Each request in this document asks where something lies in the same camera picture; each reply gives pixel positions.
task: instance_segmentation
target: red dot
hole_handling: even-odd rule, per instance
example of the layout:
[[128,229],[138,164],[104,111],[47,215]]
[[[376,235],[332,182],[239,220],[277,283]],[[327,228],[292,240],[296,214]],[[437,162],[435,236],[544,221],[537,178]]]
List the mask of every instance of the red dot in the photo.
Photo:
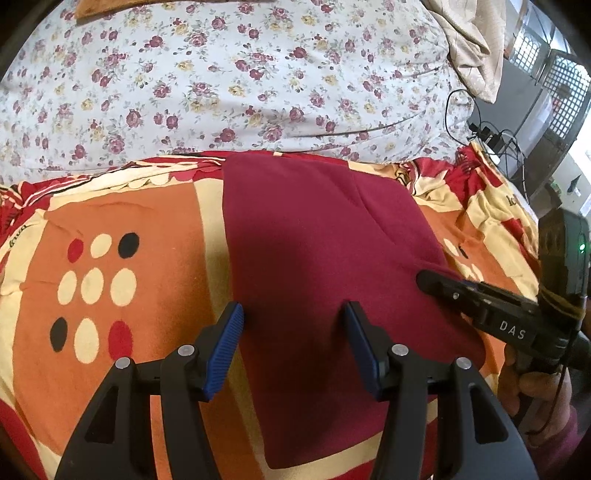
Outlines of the red dot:
[[70,242],[68,246],[68,260],[70,263],[74,263],[82,256],[82,252],[84,251],[84,242],[79,238],[75,238]]
[[117,320],[109,330],[109,355],[113,360],[122,356],[131,356],[134,337],[123,320]]

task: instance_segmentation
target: black cable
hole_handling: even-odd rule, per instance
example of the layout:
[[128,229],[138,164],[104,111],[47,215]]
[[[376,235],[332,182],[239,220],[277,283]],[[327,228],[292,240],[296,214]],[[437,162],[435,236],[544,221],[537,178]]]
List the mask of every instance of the black cable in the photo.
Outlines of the black cable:
[[558,404],[558,397],[560,396],[560,391],[562,390],[562,386],[564,384],[564,378],[566,377],[566,365],[569,363],[570,359],[570,351],[574,343],[574,339],[576,338],[578,332],[573,331],[570,335],[569,344],[566,346],[566,354],[564,356],[564,365],[562,366],[562,372],[560,373],[560,380],[558,381],[558,388],[556,389],[556,393],[554,395],[554,400],[552,401],[552,406],[550,407],[550,413],[548,414],[548,418],[546,422],[542,426],[542,428],[538,430],[531,430],[527,432],[527,435],[539,435],[542,433],[552,421],[552,416],[554,415],[554,411],[556,409],[556,405]]
[[[476,132],[476,137],[480,138],[480,133],[482,132],[482,125],[485,125],[485,124],[486,125],[490,125],[494,129],[494,131],[496,132],[495,134],[501,136],[501,139],[503,138],[503,134],[505,134],[505,133],[511,135],[512,138],[511,138],[510,142],[505,143],[504,149],[499,154],[497,154],[497,156],[499,157],[499,161],[500,161],[501,160],[501,156],[503,154],[505,155],[505,172],[506,172],[507,178],[509,176],[509,165],[508,165],[508,161],[507,161],[507,157],[508,156],[515,159],[515,161],[517,162],[517,168],[518,169],[521,167],[523,196],[525,197],[525,201],[527,203],[529,203],[530,200],[529,200],[529,198],[527,196],[527,191],[525,189],[525,155],[523,154],[523,152],[519,148],[519,142],[517,141],[517,135],[516,135],[516,133],[513,130],[509,129],[509,128],[504,128],[503,130],[499,130],[497,128],[497,126],[495,124],[493,124],[492,122],[489,122],[488,120],[484,120],[483,121],[482,120],[482,115],[480,113],[480,107],[478,106],[478,103],[476,103],[476,99],[465,88],[460,88],[460,89],[453,90],[447,96],[447,102],[446,102],[446,106],[445,106],[445,114],[443,116],[443,121],[444,121],[444,124],[445,124],[445,130],[446,130],[447,134],[449,135],[449,137],[452,140],[455,140],[456,142],[458,142],[463,147],[467,147],[467,145],[464,142],[460,142],[457,138],[455,138],[451,134],[451,132],[449,131],[449,127],[447,126],[447,111],[449,110],[449,102],[450,102],[450,99],[452,98],[452,95],[454,93],[458,93],[458,92],[466,92],[472,98],[472,101],[474,102],[474,106],[476,107],[476,110],[478,111],[478,130]],[[515,155],[509,155],[508,152],[507,152],[507,149],[509,148],[509,146],[511,145],[512,142],[515,144],[515,149],[517,151],[517,156],[515,156]],[[520,161],[519,160],[519,153],[521,153],[521,155],[523,157],[523,161]]]
[[447,96],[447,102],[446,102],[446,105],[445,105],[445,114],[443,115],[443,122],[445,124],[445,130],[446,130],[447,134],[450,136],[450,138],[452,140],[458,142],[462,147],[467,147],[467,144],[465,144],[464,142],[460,142],[457,138],[455,138],[450,133],[449,127],[447,126],[447,111],[449,110],[449,100],[452,98],[452,95],[454,93],[458,93],[458,92],[466,92],[470,96],[470,98],[472,99],[472,102],[474,103],[474,105],[476,106],[476,110],[478,111],[478,134],[480,134],[480,132],[482,131],[482,116],[480,115],[480,107],[476,103],[476,99],[465,88],[458,88],[457,90],[454,90],[454,91],[450,92],[450,94]]

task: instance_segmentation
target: white floral fabric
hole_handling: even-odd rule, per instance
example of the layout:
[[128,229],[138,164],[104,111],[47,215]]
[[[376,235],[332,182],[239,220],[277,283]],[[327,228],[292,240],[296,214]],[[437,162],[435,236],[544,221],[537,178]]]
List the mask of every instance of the white floral fabric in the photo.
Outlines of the white floral fabric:
[[[463,85],[420,0],[171,2],[80,24],[76,5],[0,83],[2,183],[212,149],[454,160],[443,117]],[[471,111],[452,97],[456,138]]]

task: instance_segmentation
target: window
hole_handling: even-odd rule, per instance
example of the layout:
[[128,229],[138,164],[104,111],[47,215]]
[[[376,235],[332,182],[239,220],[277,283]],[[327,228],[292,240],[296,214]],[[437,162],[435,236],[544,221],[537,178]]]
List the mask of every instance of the window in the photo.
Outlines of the window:
[[515,39],[513,52],[511,54],[511,63],[525,70],[530,75],[534,74],[535,62],[540,54],[541,43],[530,35],[529,32],[522,29]]

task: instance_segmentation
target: beige cloth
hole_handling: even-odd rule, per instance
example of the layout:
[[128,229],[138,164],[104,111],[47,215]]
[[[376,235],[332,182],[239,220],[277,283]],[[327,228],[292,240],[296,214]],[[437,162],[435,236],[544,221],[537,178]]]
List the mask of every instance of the beige cloth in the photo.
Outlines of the beige cloth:
[[501,84],[504,0],[423,0],[441,25],[451,61],[470,92],[494,103]]

